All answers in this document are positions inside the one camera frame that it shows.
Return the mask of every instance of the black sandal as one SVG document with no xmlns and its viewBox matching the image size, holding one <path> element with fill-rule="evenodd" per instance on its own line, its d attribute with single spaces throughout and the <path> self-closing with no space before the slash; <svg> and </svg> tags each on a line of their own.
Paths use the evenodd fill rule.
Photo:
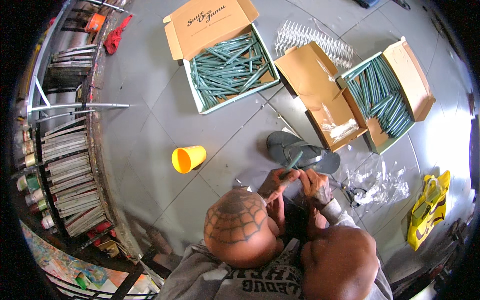
<svg viewBox="0 0 480 300">
<path fill-rule="evenodd" d="M 337 153 L 309 144 L 288 132 L 271 133 L 267 137 L 267 149 L 270 157 L 285 167 L 299 151 L 303 151 L 303 155 L 296 166 L 302 170 L 311 168 L 319 173 L 332 174 L 340 166 L 340 156 Z"/>
</svg>

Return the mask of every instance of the scissors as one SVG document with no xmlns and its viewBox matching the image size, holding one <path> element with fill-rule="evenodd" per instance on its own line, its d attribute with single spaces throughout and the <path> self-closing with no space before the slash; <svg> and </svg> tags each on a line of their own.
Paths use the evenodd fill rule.
<svg viewBox="0 0 480 300">
<path fill-rule="evenodd" d="M 355 195 L 367 193 L 366 189 L 349 187 L 336 180 L 330 179 L 328 182 L 330 183 L 331 186 L 339 188 L 343 192 L 343 194 L 347 196 L 347 199 L 350 202 L 351 208 L 357 208 L 360 206 L 360 204 L 357 201 L 355 201 Z"/>
</svg>

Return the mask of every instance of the orange plastic cup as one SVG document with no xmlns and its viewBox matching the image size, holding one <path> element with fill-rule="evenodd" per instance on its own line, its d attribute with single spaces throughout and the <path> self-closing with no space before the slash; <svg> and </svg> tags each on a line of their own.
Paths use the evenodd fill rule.
<svg viewBox="0 0 480 300">
<path fill-rule="evenodd" d="M 207 152 L 202 146 L 177 148 L 172 153 L 172 164 L 179 173 L 186 174 L 203 163 L 206 158 Z"/>
</svg>

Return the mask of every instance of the sandal strap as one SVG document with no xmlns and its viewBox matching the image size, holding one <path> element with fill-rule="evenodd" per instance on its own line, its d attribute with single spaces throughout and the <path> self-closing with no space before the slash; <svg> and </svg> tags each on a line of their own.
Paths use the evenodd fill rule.
<svg viewBox="0 0 480 300">
<path fill-rule="evenodd" d="M 317 153 L 317 149 L 320 149 L 320 153 L 318 155 L 322 155 L 322 153 L 324 152 L 324 149 L 323 148 L 320 148 L 319 146 L 316 146 L 316 145 L 313 145 L 313 144 L 309 144 L 307 143 L 306 141 L 298 141 L 298 142 L 295 142 L 295 143 L 292 143 L 290 145 L 287 145 L 283 148 L 283 154 L 285 155 L 285 158 L 287 159 L 287 161 L 291 161 L 292 158 L 290 156 L 290 151 L 293 149 L 293 148 L 300 148 L 300 147 L 305 147 L 305 146 L 308 146 L 308 147 L 311 147 L 312 150 L 314 152 Z M 300 166 L 299 163 L 297 163 L 297 166 L 299 168 L 304 168 L 306 166 L 309 166 L 309 165 L 312 165 L 312 164 L 315 164 L 317 163 L 318 161 L 314 161 L 312 163 L 309 163 L 305 166 Z"/>
</svg>

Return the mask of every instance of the open cardboard box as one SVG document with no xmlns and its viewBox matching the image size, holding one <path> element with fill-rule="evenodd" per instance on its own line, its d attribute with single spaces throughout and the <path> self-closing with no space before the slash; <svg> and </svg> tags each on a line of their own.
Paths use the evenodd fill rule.
<svg viewBox="0 0 480 300">
<path fill-rule="evenodd" d="M 235 102 L 253 93 L 269 88 L 280 82 L 280 76 L 275 68 L 272 57 L 260 34 L 252 22 L 258 17 L 258 11 L 250 0 L 190 0 L 163 19 L 168 45 L 174 60 L 183 60 L 188 83 L 198 113 L 207 114 L 229 103 Z M 190 60 L 203 52 L 207 47 L 232 39 L 244 33 L 256 35 L 263 48 L 267 60 L 272 66 L 274 77 L 266 72 L 261 78 L 263 86 L 249 89 L 240 95 L 227 96 L 228 100 L 219 100 L 220 104 L 205 110 L 198 91 L 193 86 Z"/>
<path fill-rule="evenodd" d="M 315 42 L 287 50 L 284 56 L 275 61 L 275 64 L 305 104 L 309 117 L 326 148 L 337 151 L 367 131 L 367 124 L 350 91 L 339 89 L 335 82 L 334 75 L 338 72 L 337 68 Z M 322 129 L 326 119 L 324 106 L 336 125 L 354 119 L 359 128 L 334 143 L 330 133 Z"/>
<path fill-rule="evenodd" d="M 403 95 L 403 100 L 405 101 L 405 105 L 412 120 L 415 122 L 425 120 L 435 102 L 435 98 L 432 95 L 427 78 L 425 77 L 417 58 L 413 54 L 413 51 L 406 42 L 405 37 L 402 37 L 400 41 L 388 46 L 383 52 L 378 52 L 360 64 L 354 66 L 352 69 L 342 73 L 337 78 L 339 86 L 346 88 L 347 83 L 344 80 L 345 76 L 379 55 L 382 55 L 383 59 L 385 59 L 400 83 L 402 87 L 400 92 Z M 404 136 L 410 128 L 415 125 L 415 123 L 412 123 L 412 125 L 406 127 L 398 138 L 389 138 L 386 133 L 382 133 L 382 128 L 377 119 L 368 119 L 366 122 L 368 127 L 366 137 L 369 142 L 369 147 L 373 152 L 378 154 L 382 154 L 388 150 L 388 148 L 393 146 L 396 141 Z"/>
</svg>

